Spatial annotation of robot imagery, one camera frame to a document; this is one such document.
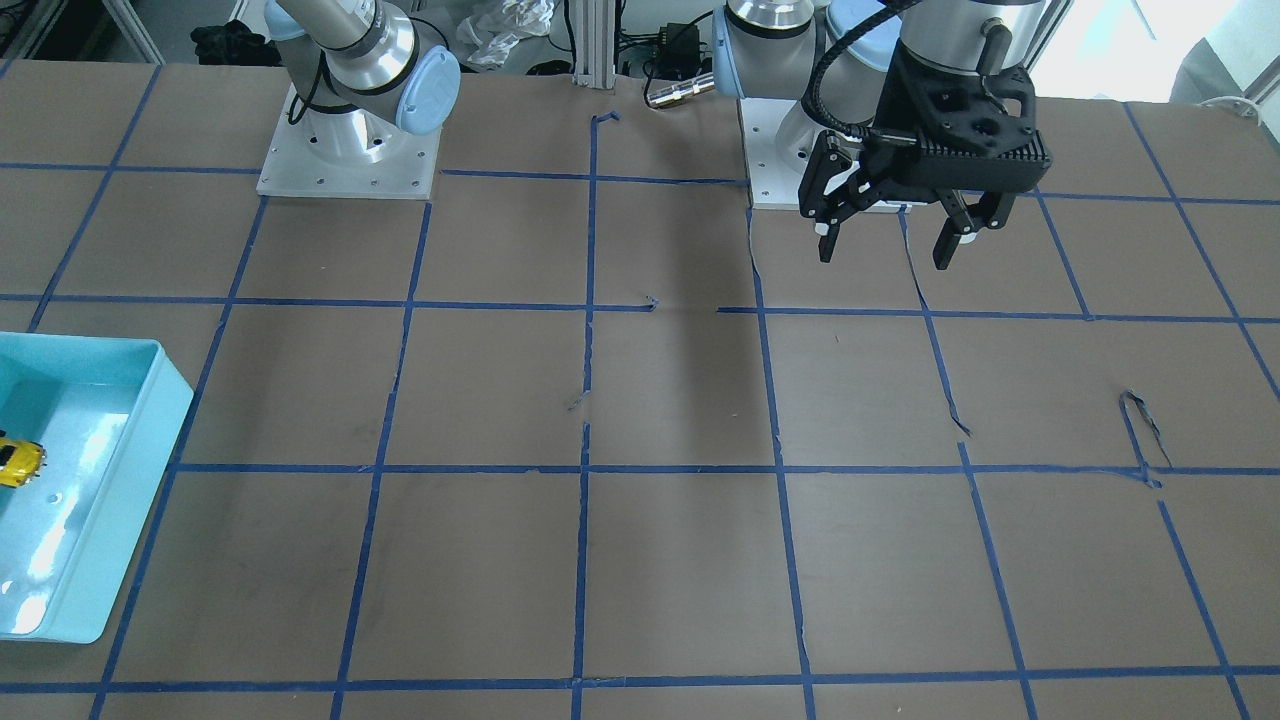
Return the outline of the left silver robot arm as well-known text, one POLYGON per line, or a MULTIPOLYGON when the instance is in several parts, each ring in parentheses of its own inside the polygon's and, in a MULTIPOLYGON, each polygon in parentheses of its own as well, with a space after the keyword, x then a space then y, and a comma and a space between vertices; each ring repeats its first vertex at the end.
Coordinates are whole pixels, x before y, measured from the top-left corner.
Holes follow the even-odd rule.
POLYGON ((727 1, 713 13, 719 92, 796 105, 797 209, 822 261, 879 202, 940 204, 948 268, 1053 159, 1027 55, 1043 1, 727 1))

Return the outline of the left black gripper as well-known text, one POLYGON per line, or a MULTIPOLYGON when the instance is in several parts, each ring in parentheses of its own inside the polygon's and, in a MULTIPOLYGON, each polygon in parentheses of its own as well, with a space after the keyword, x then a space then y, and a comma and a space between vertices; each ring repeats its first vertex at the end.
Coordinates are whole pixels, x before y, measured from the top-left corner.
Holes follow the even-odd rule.
POLYGON ((1053 163, 1023 64, 996 76, 956 74, 899 42, 872 127, 877 135, 867 141, 861 164, 860 149, 833 129, 820 131, 808 154, 797 202, 814 222, 822 263, 831 261, 841 225, 881 201, 872 183, 891 181, 936 190, 947 220, 932 258, 945 272, 966 237, 1004 228, 1012 193, 1032 190, 1053 163), (965 202, 956 190, 987 192, 965 202))

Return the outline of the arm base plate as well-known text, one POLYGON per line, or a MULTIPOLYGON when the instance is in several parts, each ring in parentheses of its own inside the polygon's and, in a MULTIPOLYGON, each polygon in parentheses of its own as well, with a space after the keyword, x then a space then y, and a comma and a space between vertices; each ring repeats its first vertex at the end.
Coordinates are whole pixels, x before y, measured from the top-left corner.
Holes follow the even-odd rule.
POLYGON ((739 101, 742 150, 755 210, 797 210, 797 192, 820 127, 800 102, 745 97, 739 101))
POLYGON ((364 110, 308 110, 288 122, 291 86, 262 161, 256 191, 288 199, 428 201, 433 193, 442 131, 411 135, 364 110))

